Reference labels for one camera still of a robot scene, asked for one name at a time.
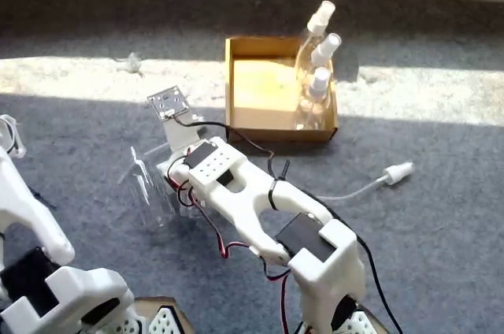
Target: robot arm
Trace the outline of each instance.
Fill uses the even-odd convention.
[[[268,236],[259,215],[272,209],[273,178],[222,139],[214,137],[193,149],[172,167],[170,177],[189,180],[196,198],[231,222],[255,255],[291,269],[301,290],[303,321],[317,334],[333,332],[332,318],[345,296],[364,297],[355,233],[319,202],[278,180],[270,196],[274,206],[298,216],[275,239]]]
[[[131,332],[145,333],[145,319],[135,314],[133,294],[118,273],[66,266],[75,255],[72,244],[10,159],[24,153],[16,121],[0,116],[0,232],[19,222],[43,245],[6,267],[0,250],[2,297],[12,302],[0,314],[2,320],[13,334],[94,333],[107,325],[116,332],[124,322],[134,329],[132,323],[141,320]]]
[[[21,158],[26,150],[20,141],[16,121],[7,115],[2,115],[1,118],[4,126],[0,127],[0,137],[4,139],[4,143],[13,145],[7,149],[0,147],[0,196],[2,197],[0,232],[4,233],[12,223],[19,222],[33,230],[45,252],[54,262],[66,265],[75,256],[72,244],[47,207],[33,197],[16,170],[10,158]],[[0,269],[3,268],[3,250],[0,250]]]

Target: clear plastic bottle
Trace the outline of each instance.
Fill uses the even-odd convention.
[[[331,106],[329,82],[331,72],[320,67],[311,76],[311,82],[302,89],[295,116],[295,129],[325,128],[328,108]]]
[[[331,70],[331,58],[341,45],[341,38],[336,33],[330,33],[324,41],[309,55],[309,60],[302,63],[296,72],[297,83],[301,88],[306,87],[312,80],[316,68],[325,67]]]
[[[306,28],[300,36],[300,47],[296,54],[294,70],[297,77],[299,69],[306,69],[309,65],[309,58],[318,44],[320,44],[327,35],[325,29],[329,24],[332,14],[335,11],[335,6],[330,1],[323,1],[306,24]]]

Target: white spray nozzle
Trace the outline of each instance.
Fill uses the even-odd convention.
[[[329,19],[331,19],[334,11],[335,6],[333,3],[330,1],[323,1],[315,14],[309,19],[306,27],[313,35],[321,36],[328,26]]]
[[[385,183],[391,186],[406,178],[408,175],[413,174],[415,171],[415,164],[412,162],[404,162],[400,165],[388,166],[384,170]]]
[[[330,33],[328,37],[326,37],[325,40],[318,44],[313,50],[311,55],[312,64],[314,66],[325,65],[340,45],[341,37],[339,37],[336,33]]]
[[[313,98],[323,98],[328,92],[330,79],[331,72],[329,70],[326,68],[316,68],[312,83],[309,86],[309,94]]]
[[[334,3],[330,1],[323,1],[315,15],[319,17],[321,24],[325,23],[325,25],[327,25],[335,10],[336,6],[334,6]]]

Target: black wire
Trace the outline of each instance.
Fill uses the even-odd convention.
[[[266,261],[263,257],[261,257],[261,260],[262,260],[262,269],[265,273],[265,276],[266,276],[266,279],[270,280],[270,281],[278,281],[280,280],[282,277],[288,275],[291,271],[288,269],[287,271],[283,271],[282,273],[278,274],[278,275],[269,275],[268,274],[268,265],[266,265]]]
[[[28,186],[28,190],[30,190],[31,194],[33,195],[33,197],[37,200],[39,200],[44,206],[47,206],[49,208],[51,208],[52,210],[57,210],[57,206],[55,206],[52,202],[50,202],[49,200],[45,199],[41,194],[40,192],[37,192],[37,190],[31,188],[30,186]]]
[[[187,128],[200,127],[203,125],[213,125],[216,127],[224,128],[224,129],[226,129],[226,131],[235,133],[239,138],[241,138],[243,141],[247,142],[253,148],[255,148],[263,153],[269,154],[269,156],[268,156],[268,174],[276,179],[275,173],[273,172],[273,165],[272,165],[273,157],[275,157],[275,152],[273,150],[266,149],[265,147],[262,147],[261,145],[256,144],[254,141],[249,139],[246,135],[244,135],[238,129],[234,129],[233,127],[231,127],[227,124],[221,123],[219,121],[195,121],[194,123],[183,123],[182,121],[180,121],[178,116],[173,116],[173,119],[175,119],[175,121],[178,124],[182,125],[183,127],[187,127]]]
[[[189,180],[186,180],[183,182],[177,189],[176,189],[176,197],[179,200],[179,203],[182,204],[183,206],[193,206],[193,204],[187,204],[184,200],[182,200],[182,195],[180,192],[182,192],[182,187],[185,186],[187,183],[189,183]]]
[[[325,208],[327,208],[327,210],[329,212],[331,212],[331,215],[336,220],[341,221],[349,229],[351,229],[354,232],[354,230],[328,204],[326,204],[325,202],[323,202],[322,200],[320,200],[316,195],[312,194],[311,192],[309,192],[309,191],[307,191],[307,190],[305,190],[303,188],[299,188],[299,189],[301,191],[303,191],[305,194],[307,194],[310,198],[312,198],[313,200],[315,200],[316,202],[319,202],[320,204],[322,204]],[[382,289],[382,287],[380,285],[380,279],[378,278],[378,272],[376,271],[376,266],[375,266],[375,262],[374,262],[374,260],[372,258],[371,250],[369,249],[368,244],[357,233],[356,233],[356,236],[357,236],[357,241],[362,246],[362,248],[364,249],[365,253],[368,256],[369,265],[371,267],[371,272],[372,272],[372,278],[375,281],[376,289],[378,290],[378,294],[380,295],[381,302],[383,303],[383,305],[385,307],[385,310],[387,311],[388,317],[390,317],[390,319],[392,320],[392,322],[394,322],[394,326],[397,329],[397,331],[399,332],[399,334],[402,334],[401,325],[395,319],[395,316],[392,313],[392,310],[391,310],[391,308],[388,305],[387,299],[385,298],[384,290]]]
[[[168,166],[168,169],[166,170],[166,175],[165,179],[168,181],[168,183],[172,184],[171,179],[170,179],[170,170],[172,169],[173,165],[175,165],[175,162],[180,161],[181,159],[184,159],[187,155],[181,155],[178,158],[175,158],[173,162]]]

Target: open cardboard box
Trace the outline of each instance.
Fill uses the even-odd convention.
[[[335,87],[327,127],[295,130],[298,88],[294,62],[296,38],[226,39],[226,124],[264,141],[329,141],[338,128]],[[238,139],[232,132],[228,139]]]

